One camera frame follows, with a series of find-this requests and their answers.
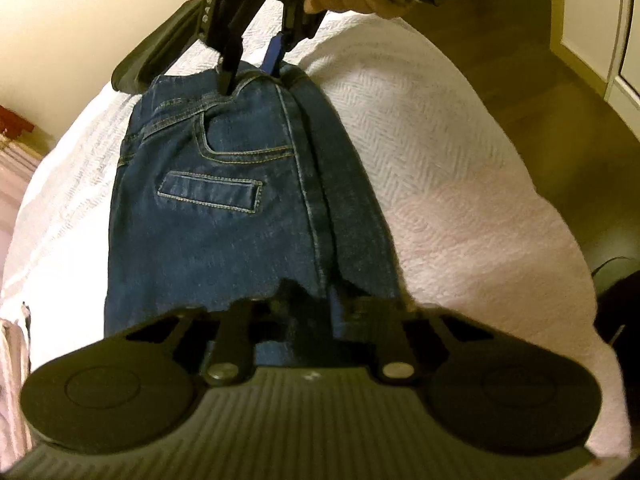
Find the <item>blue denim jeans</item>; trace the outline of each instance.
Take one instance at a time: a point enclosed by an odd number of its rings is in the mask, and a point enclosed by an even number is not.
[[[332,269],[399,297],[393,245],[337,113],[302,70],[160,76],[134,108],[111,200],[105,336],[186,305],[224,310]]]

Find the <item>white cloth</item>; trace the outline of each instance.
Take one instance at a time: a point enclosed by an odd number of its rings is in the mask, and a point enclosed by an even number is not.
[[[262,8],[245,34],[259,64],[280,26]],[[170,70],[212,68],[195,44]],[[587,265],[556,210],[540,198],[509,139],[464,76],[400,20],[329,14],[287,57],[329,96],[369,174],[408,293],[571,357],[597,378],[600,418],[588,442],[626,454],[620,369],[595,333]],[[108,217],[120,141],[139,98],[106,86],[38,168],[18,216],[0,317],[24,328],[33,368],[102,338]]]
[[[15,323],[0,319],[0,468],[31,449],[31,433],[20,410],[20,388],[29,373],[27,343]]]

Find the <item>wooden floor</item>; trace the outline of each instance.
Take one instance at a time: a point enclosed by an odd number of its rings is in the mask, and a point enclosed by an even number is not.
[[[550,0],[450,0],[405,19],[469,79],[590,267],[640,258],[640,142],[549,50]]]

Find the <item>white bedspread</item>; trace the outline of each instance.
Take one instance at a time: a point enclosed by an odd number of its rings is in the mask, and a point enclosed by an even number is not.
[[[269,1],[245,35],[259,64],[280,25]],[[215,65],[194,45],[171,69]],[[614,353],[595,333],[587,265],[560,215],[462,74],[403,22],[329,15],[286,59],[330,97],[380,200],[415,303],[439,303],[587,367],[603,391],[588,445],[626,454],[629,426]],[[106,86],[38,168],[4,270],[0,317],[24,328],[31,362],[102,338],[111,187],[138,98]]]

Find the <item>black suction cup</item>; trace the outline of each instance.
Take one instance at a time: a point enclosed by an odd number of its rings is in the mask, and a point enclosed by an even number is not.
[[[463,345],[428,389],[436,418],[476,446],[540,454],[583,444],[600,411],[580,365],[510,338]]]
[[[171,431],[194,401],[189,375],[156,344],[105,339],[56,359],[22,389],[45,441],[85,454],[130,449]]]

